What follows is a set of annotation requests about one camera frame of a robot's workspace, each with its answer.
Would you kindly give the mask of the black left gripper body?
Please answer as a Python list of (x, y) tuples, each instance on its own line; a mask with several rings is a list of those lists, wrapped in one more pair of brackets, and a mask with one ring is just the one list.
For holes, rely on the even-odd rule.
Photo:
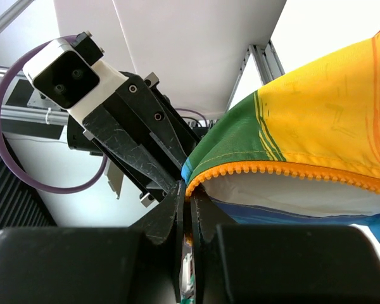
[(158, 77), (126, 73), (120, 86), (79, 124), (68, 118), (70, 149), (105, 155), (141, 191), (162, 201), (201, 136), (157, 88)]

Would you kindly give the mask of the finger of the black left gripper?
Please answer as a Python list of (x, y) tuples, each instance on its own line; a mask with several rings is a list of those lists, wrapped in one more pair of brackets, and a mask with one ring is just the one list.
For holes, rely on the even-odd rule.
[(125, 79), (116, 88), (117, 122), (170, 173), (179, 173), (189, 155), (189, 126), (168, 98), (143, 79)]
[(101, 148), (144, 192), (168, 193), (175, 187), (175, 179), (151, 152), (132, 137), (130, 127), (143, 128), (141, 123), (124, 126), (104, 106), (98, 106), (82, 121), (83, 128), (94, 137)]

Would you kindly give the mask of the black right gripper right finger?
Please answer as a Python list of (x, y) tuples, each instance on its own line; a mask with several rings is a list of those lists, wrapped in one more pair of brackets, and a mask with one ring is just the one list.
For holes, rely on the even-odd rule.
[(196, 303), (238, 303), (241, 257), (234, 247), (236, 222), (203, 188), (191, 195)]

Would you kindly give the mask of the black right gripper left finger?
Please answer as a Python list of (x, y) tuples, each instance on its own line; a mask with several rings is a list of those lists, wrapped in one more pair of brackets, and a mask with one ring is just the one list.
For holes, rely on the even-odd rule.
[(184, 237), (186, 185), (179, 181), (166, 197), (132, 225), (142, 232), (129, 303), (178, 303)]

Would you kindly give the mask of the rainbow striped jacket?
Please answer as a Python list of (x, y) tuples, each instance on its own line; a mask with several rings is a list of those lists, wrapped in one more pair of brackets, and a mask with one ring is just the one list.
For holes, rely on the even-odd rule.
[(239, 223), (364, 225), (380, 243), (380, 31), (245, 97), (182, 177)]

